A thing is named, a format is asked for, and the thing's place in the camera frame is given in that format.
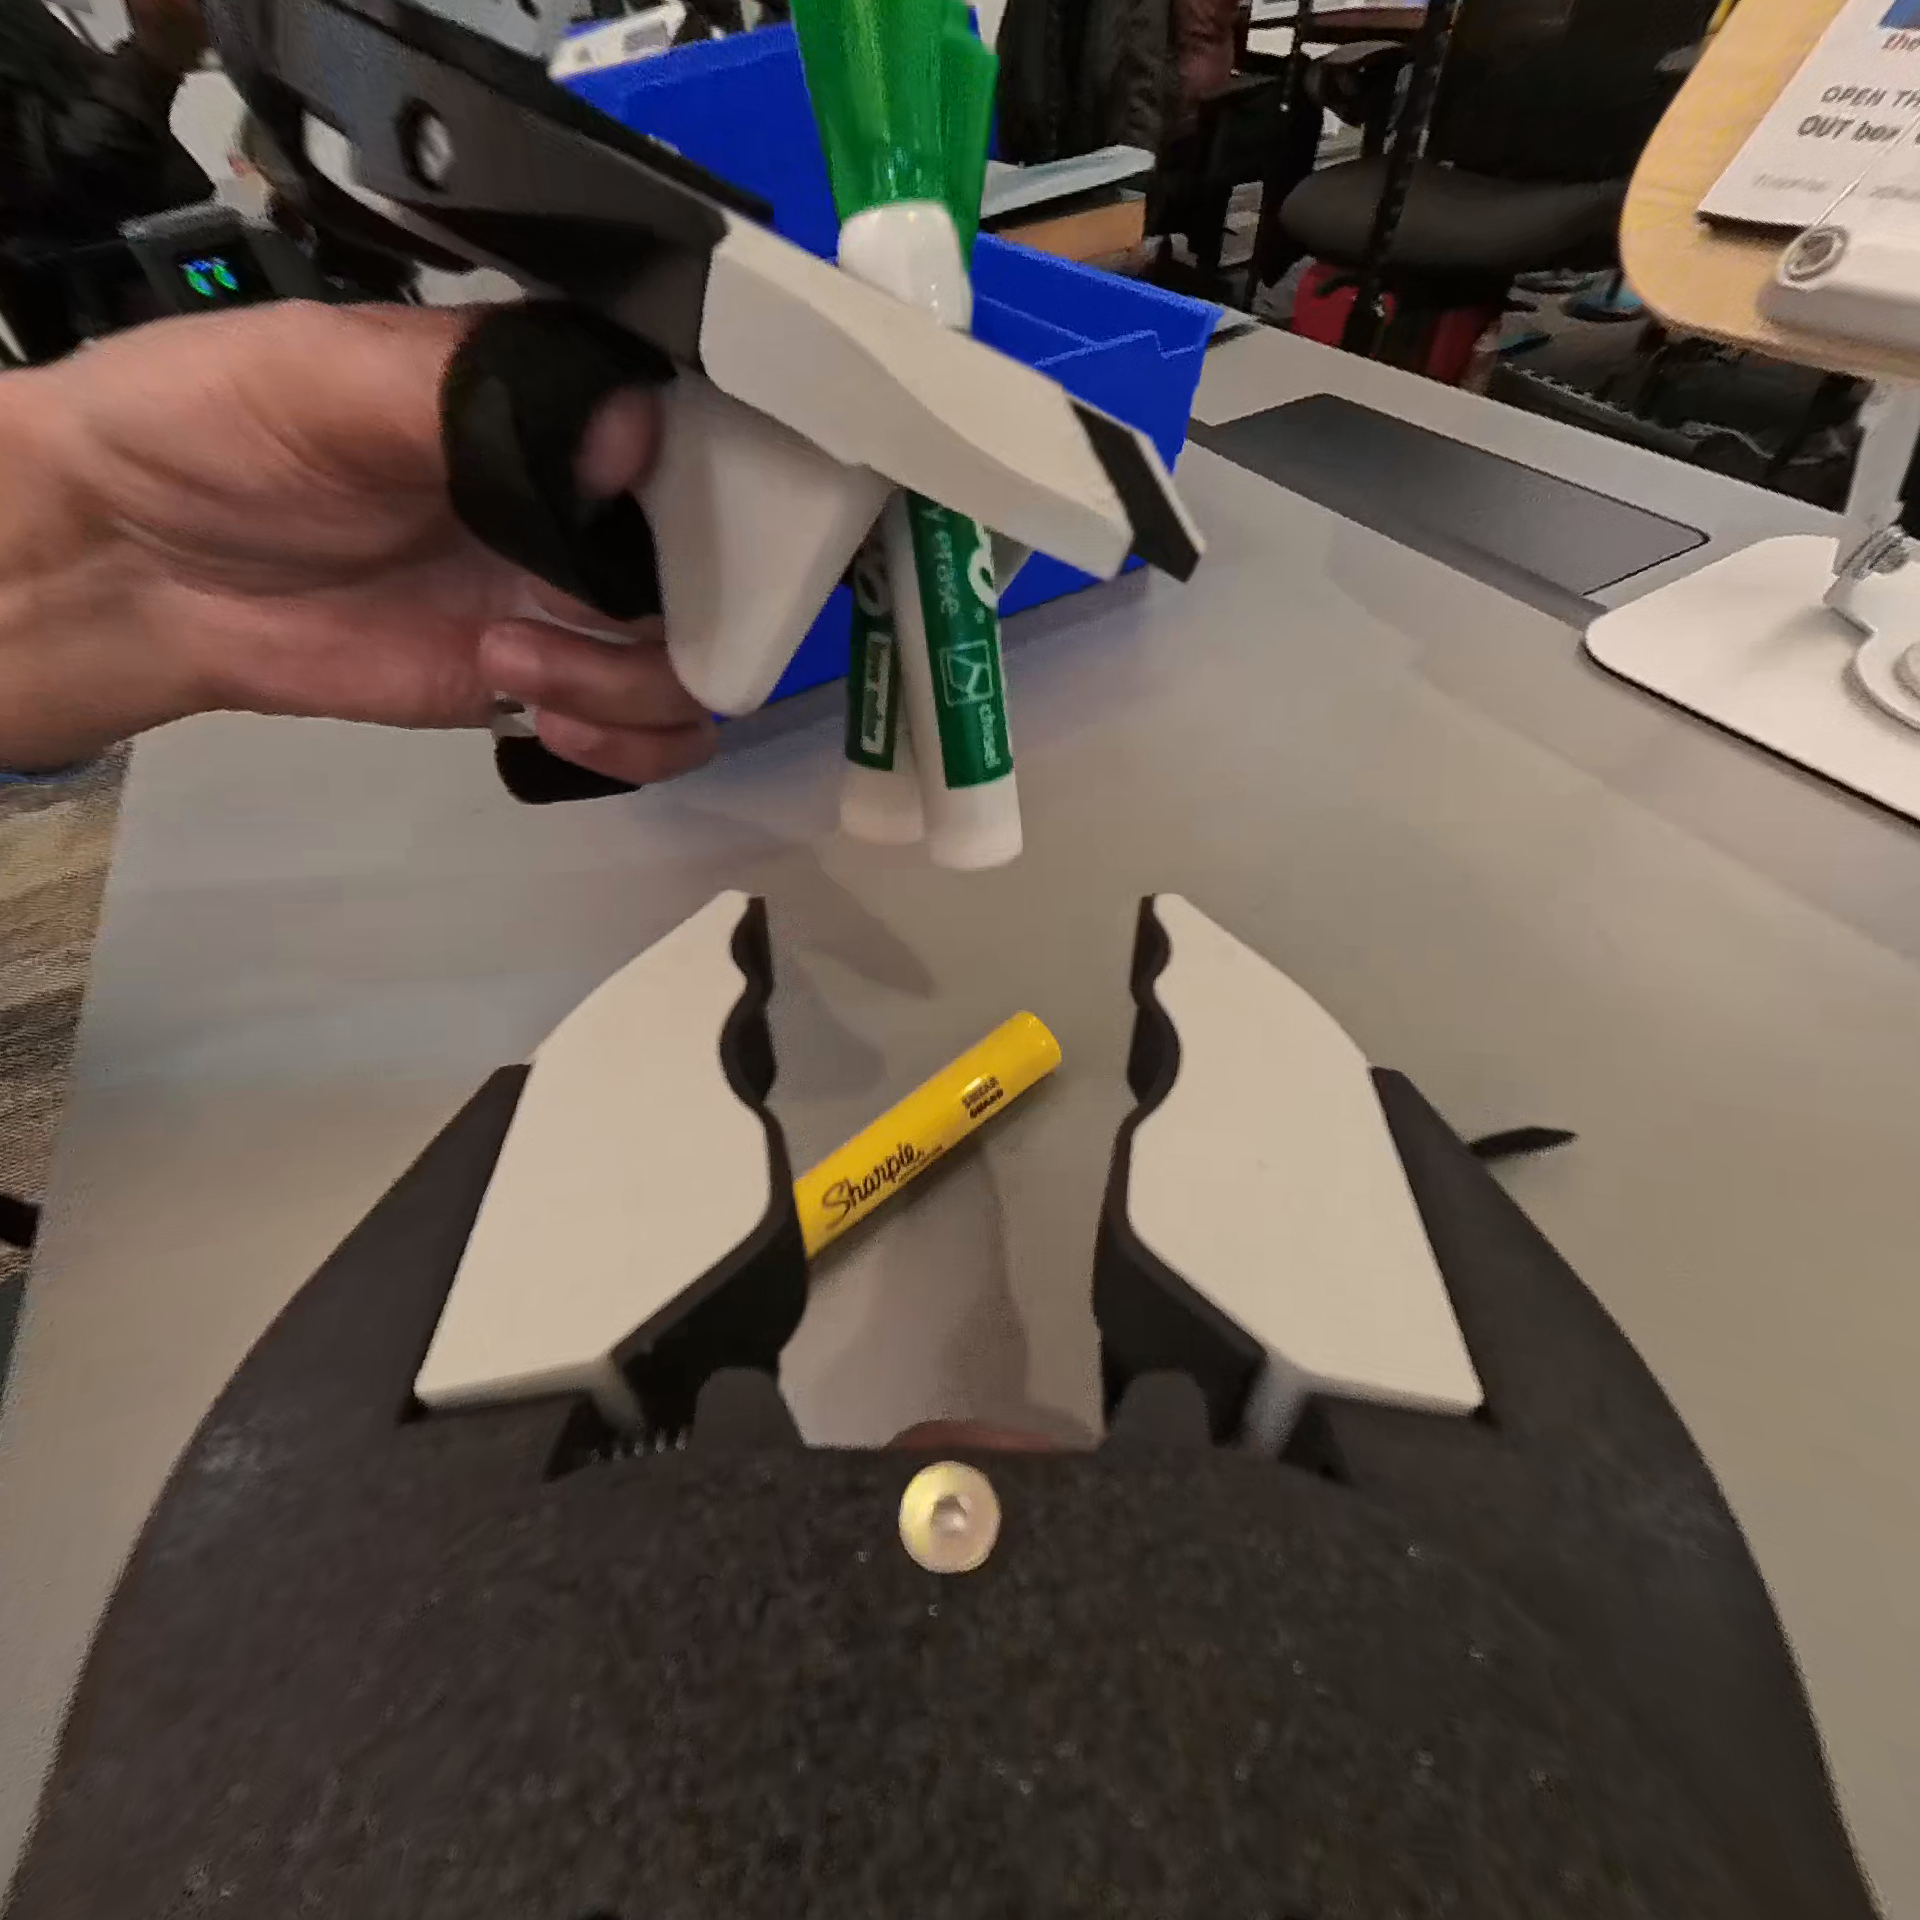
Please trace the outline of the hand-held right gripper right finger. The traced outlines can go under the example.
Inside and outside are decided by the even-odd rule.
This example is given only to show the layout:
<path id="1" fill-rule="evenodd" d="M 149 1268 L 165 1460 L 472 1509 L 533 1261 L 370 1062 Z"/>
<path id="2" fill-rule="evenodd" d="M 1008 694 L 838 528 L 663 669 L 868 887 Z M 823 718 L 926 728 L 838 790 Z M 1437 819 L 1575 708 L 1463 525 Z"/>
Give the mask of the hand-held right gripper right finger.
<path id="1" fill-rule="evenodd" d="M 1370 1056 L 1178 893 L 1141 901 L 1130 988 L 1093 1263 L 1107 1440 L 1472 1437 L 1486 1390 Z"/>

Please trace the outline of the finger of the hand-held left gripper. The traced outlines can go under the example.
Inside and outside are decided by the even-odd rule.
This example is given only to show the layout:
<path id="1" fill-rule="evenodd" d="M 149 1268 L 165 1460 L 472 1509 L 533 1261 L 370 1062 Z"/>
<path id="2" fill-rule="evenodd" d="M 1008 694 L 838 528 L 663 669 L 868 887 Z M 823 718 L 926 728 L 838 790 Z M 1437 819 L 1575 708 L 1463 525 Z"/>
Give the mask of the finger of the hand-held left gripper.
<path id="1" fill-rule="evenodd" d="M 874 291 L 759 224 L 725 224 L 703 373 L 848 469 L 1112 577 L 1186 583 L 1204 540 L 1158 448 L 1050 374 Z"/>

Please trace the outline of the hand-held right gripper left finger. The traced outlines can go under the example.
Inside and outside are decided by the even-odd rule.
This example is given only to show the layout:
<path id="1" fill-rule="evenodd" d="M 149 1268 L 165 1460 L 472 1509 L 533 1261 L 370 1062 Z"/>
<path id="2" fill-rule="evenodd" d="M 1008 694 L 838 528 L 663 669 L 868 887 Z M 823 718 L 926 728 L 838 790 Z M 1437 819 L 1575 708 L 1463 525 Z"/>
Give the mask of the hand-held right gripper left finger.
<path id="1" fill-rule="evenodd" d="M 718 893 L 539 1041 L 416 1372 L 435 1413 L 584 1398 L 691 1429 L 806 1304 L 764 901 Z"/>

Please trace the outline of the blue plastic bin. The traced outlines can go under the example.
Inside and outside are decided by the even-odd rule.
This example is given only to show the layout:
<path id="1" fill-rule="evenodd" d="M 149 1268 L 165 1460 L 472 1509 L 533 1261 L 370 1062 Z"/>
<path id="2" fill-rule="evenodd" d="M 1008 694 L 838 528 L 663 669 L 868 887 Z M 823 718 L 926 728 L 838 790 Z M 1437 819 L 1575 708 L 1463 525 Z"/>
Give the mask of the blue plastic bin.
<path id="1" fill-rule="evenodd" d="M 789 28 L 709 39 L 581 65 L 592 41 L 634 41 L 640 22 L 562 41 L 556 80 L 589 109 L 739 187 L 771 231 L 837 267 L 838 219 L 803 59 Z M 1141 429 L 1171 471 L 1181 452 L 1215 310 L 991 235 L 972 254 L 972 339 Z M 891 483 L 848 469 L 703 373 L 693 359 L 668 393 L 660 461 L 643 492 L 659 531 L 663 620 L 688 689 L 715 713 L 751 713 L 826 684 L 848 661 L 842 590 Z M 1012 611 L 1098 576 L 1037 552 L 1003 568 Z"/>

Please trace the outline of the yellow highlighter marker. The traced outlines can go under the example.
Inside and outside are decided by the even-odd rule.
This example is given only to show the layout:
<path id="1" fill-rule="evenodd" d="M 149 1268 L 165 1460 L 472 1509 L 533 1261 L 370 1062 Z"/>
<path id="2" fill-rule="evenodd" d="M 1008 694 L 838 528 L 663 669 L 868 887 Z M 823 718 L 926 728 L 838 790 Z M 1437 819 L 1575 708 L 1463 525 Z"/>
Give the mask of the yellow highlighter marker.
<path id="1" fill-rule="evenodd" d="M 795 1179 L 805 1256 L 848 1237 L 1063 1062 L 1051 1029 L 1016 1013 Z"/>

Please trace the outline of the grey desk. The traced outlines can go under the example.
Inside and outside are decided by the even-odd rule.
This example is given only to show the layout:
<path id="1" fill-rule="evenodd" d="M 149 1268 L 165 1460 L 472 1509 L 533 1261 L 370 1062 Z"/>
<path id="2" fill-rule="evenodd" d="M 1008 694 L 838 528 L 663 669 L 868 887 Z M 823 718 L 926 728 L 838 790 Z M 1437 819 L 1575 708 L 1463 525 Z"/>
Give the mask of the grey desk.
<path id="1" fill-rule="evenodd" d="M 718 888 L 767 903 L 774 1110 L 837 1145 L 1016 1007 L 1064 1064 L 837 1256 L 803 1429 L 1085 1433 L 1144 893 L 1186 896 L 1461 1134 L 1664 1383 L 1916 1915 L 1916 829 L 1647 699 L 1511 598 L 1219 455 L 1189 584 L 1008 629 L 1023 854 L 834 831 L 838 699 L 654 792 L 520 806 L 482 743 L 203 718 L 133 750 L 4 1414 L 4 1873 L 168 1468 L 498 1064 Z"/>

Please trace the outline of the person's left hand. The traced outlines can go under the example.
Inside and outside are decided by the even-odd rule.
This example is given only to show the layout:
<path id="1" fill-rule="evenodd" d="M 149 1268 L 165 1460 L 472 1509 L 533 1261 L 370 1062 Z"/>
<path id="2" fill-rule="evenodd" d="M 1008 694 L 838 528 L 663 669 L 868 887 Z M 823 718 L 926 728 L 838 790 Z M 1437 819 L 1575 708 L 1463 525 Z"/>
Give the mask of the person's left hand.
<path id="1" fill-rule="evenodd" d="M 3 398 L 3 763 L 83 766 L 202 713 L 486 732 L 682 776 L 715 723 L 660 620 L 589 611 L 460 524 L 447 360 L 490 308 L 259 304 L 163 320 Z"/>

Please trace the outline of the wooden-edged side table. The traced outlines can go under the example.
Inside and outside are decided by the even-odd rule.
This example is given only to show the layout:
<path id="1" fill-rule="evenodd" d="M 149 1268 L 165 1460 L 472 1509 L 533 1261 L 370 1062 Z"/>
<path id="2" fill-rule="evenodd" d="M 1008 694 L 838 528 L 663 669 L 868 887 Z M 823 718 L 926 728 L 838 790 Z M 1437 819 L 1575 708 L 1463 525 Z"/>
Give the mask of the wooden-edged side table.
<path id="1" fill-rule="evenodd" d="M 1005 245 L 1111 267 L 1144 245 L 1151 151 L 1107 147 L 1063 160 L 990 160 L 979 229 Z"/>

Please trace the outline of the black charger with green display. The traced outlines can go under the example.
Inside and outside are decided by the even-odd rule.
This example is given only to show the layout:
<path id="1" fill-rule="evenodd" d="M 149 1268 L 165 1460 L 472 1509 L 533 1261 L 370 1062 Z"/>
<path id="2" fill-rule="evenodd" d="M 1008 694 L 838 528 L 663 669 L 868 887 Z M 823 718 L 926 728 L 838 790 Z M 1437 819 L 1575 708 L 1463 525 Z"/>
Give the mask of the black charger with green display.
<path id="1" fill-rule="evenodd" d="M 163 315 L 272 302 L 333 304 L 333 287 L 280 231 L 213 199 L 120 224 Z"/>

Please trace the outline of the red bag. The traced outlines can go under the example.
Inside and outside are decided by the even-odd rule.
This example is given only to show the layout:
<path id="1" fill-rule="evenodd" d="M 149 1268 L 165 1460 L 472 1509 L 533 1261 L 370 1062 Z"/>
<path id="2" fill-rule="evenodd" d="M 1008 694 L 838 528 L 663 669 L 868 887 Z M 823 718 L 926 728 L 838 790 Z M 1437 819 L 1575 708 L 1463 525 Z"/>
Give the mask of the red bag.
<path id="1" fill-rule="evenodd" d="M 1286 328 L 1314 345 L 1365 351 L 1437 383 L 1459 387 L 1477 365 L 1480 339 L 1504 321 L 1504 299 L 1381 292 L 1355 320 L 1360 275 L 1307 259 L 1293 286 Z"/>

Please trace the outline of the black tripod pole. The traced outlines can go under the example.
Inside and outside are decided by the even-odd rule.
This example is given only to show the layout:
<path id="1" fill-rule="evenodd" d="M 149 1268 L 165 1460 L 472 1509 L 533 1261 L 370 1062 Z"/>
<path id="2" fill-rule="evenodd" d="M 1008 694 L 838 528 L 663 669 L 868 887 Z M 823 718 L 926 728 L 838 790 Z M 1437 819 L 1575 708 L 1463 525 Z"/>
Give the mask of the black tripod pole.
<path id="1" fill-rule="evenodd" d="M 1429 1 L 1408 54 L 1408 84 L 1383 155 L 1383 175 L 1360 261 L 1360 281 L 1351 310 L 1349 345 L 1371 351 L 1384 326 L 1384 261 L 1402 224 L 1411 182 L 1418 174 L 1434 97 L 1450 54 L 1461 1 Z"/>

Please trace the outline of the wooden white book stand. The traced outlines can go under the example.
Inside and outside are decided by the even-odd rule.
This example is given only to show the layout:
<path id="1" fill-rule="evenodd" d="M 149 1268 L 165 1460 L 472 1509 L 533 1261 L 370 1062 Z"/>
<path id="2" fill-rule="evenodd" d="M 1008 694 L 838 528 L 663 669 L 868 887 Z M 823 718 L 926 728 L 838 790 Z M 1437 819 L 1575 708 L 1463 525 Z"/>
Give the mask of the wooden white book stand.
<path id="1" fill-rule="evenodd" d="M 1728 14 L 1626 195 L 1627 278 L 1669 328 L 1864 379 L 1834 534 L 1778 534 L 1597 617 L 1589 655 L 1794 767 L 1918 821 L 1918 135 L 1800 231 L 1709 224 L 1703 195 L 1840 1 Z"/>

